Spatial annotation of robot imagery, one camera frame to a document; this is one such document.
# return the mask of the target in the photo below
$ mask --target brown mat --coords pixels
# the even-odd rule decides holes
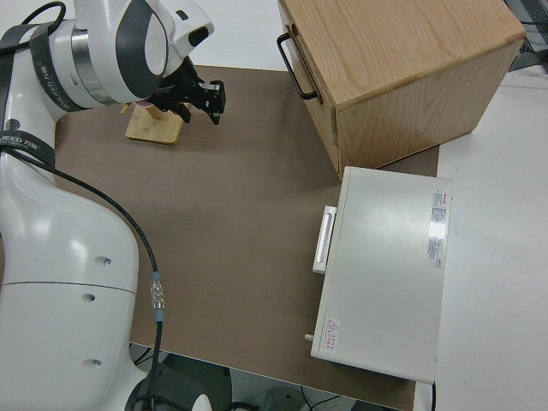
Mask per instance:
[[[164,279],[163,349],[410,410],[413,382],[315,359],[304,340],[323,282],[312,273],[319,223],[340,182],[289,76],[199,72],[225,81],[219,126],[193,110],[176,145],[143,143],[124,137],[129,116],[107,107],[71,115],[57,151],[59,169],[111,194],[147,233]],[[432,149],[388,169],[435,175],[437,158]],[[152,345],[140,255],[131,338]]]

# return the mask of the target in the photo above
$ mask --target wooden stand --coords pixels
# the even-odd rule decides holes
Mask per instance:
[[[181,134],[183,120],[171,112],[163,112],[155,106],[136,105],[129,120],[126,136],[131,140],[175,144]]]

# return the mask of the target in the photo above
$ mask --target black metal handle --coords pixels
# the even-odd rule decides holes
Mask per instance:
[[[295,85],[295,88],[297,89],[297,92],[299,93],[299,96],[303,100],[310,100],[312,98],[318,97],[318,94],[316,92],[303,92],[301,86],[299,85],[299,81],[297,80],[297,77],[295,76],[295,72],[291,68],[291,65],[289,64],[288,57],[285,55],[285,51],[283,51],[282,43],[286,40],[291,39],[291,35],[289,33],[284,33],[280,37],[277,38],[277,48],[280,50],[280,54],[282,55],[283,62],[285,63],[285,67],[288,68],[289,75],[291,76],[291,80],[293,81],[293,84]]]

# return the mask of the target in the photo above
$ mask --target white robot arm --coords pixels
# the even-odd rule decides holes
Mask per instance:
[[[0,411],[156,409],[151,390],[136,401],[146,375],[128,354],[135,239],[111,211],[56,188],[56,121],[145,98],[186,121],[185,102],[215,123],[223,113],[223,83],[202,81],[188,58],[213,32],[194,2],[74,5],[75,20],[48,3],[29,17],[59,6],[56,22],[25,21],[0,40]],[[161,330],[157,272],[154,280]],[[211,411],[204,397],[194,408]]]

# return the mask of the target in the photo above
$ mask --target wooden box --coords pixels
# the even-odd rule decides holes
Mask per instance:
[[[471,132],[525,31],[502,0],[279,0],[301,96],[340,177]]]

